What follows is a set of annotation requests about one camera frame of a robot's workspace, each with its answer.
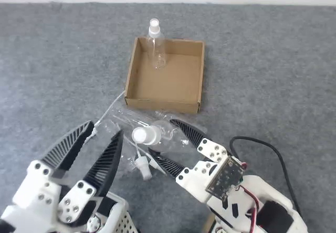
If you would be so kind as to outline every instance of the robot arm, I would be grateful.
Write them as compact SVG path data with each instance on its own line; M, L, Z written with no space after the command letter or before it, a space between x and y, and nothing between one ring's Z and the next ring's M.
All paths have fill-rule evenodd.
M166 173L216 215L213 231L304 233L307 226L291 201L258 176L244 175L247 164L193 126L170 120L205 156L193 168L150 150Z
M31 162L13 197L14 204L1 216L0 232L114 232L126 224L131 232L137 232L127 202L109 192L121 156L122 131L111 138L82 180L72 188L66 185L65 174L93 128L91 121L80 125L41 160Z

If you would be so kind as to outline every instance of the cardboard box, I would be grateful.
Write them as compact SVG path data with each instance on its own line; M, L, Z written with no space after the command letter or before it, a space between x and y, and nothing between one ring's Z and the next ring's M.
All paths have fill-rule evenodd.
M146 38L135 39L125 101L130 107L197 113L201 106L203 41L167 39L166 66L148 64Z

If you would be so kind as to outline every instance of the bottle cap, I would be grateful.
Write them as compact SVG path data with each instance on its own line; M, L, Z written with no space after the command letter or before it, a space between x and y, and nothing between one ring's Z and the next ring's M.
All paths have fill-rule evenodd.
M146 156L140 156L135 160L136 167L140 170L142 178L147 181L152 178L151 170L149 169L149 164Z
M137 127L132 132L136 144L156 145L161 140L161 130L157 126Z
M160 36L160 23L158 19L151 19L149 21L148 35L152 38L158 38Z

